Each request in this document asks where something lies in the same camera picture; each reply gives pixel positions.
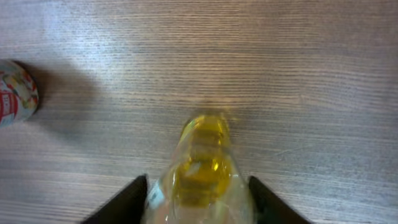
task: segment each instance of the table surface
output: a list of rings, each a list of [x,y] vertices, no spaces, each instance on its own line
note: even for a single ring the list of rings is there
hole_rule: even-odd
[[[204,108],[315,223],[398,220],[398,1],[0,0],[41,107],[0,130],[0,223],[78,222],[153,182]]]

